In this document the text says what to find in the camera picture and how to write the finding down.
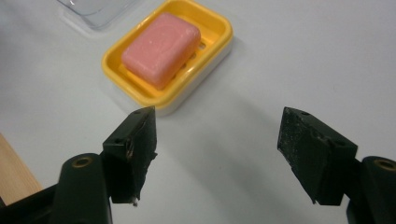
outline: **pink soap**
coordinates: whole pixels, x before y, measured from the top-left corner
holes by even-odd
[[[159,15],[122,53],[128,70],[163,89],[201,42],[197,27],[170,13]]]

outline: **wooden surface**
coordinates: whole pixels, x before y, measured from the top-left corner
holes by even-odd
[[[0,134],[0,197],[4,204],[15,203],[41,189],[27,166]]]

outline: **yellow tray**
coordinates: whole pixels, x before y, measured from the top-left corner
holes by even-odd
[[[201,45],[161,91],[128,71],[121,54],[161,13],[169,12],[197,26]],[[105,74],[142,106],[155,105],[157,110],[173,111],[204,77],[230,51],[233,28],[224,17],[191,0],[168,0],[112,46],[104,55]]]

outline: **white surface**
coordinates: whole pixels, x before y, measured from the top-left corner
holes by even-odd
[[[396,2],[199,0],[227,17],[232,52],[172,115],[137,208],[121,223],[347,223],[313,205],[276,150],[284,106],[396,160]],[[160,0],[141,1],[106,35],[62,22],[56,1],[0,2],[0,132],[44,187],[64,161],[99,153],[137,107],[111,97],[103,53]]]

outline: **black object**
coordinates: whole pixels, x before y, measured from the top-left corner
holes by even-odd
[[[396,223],[395,161],[357,161],[354,143],[309,113],[289,107],[283,111],[277,148],[313,203],[340,205],[346,194],[349,223]]]
[[[135,203],[157,155],[155,110],[136,110],[103,143],[64,163],[59,183],[0,208],[0,224],[110,224],[110,203]]]

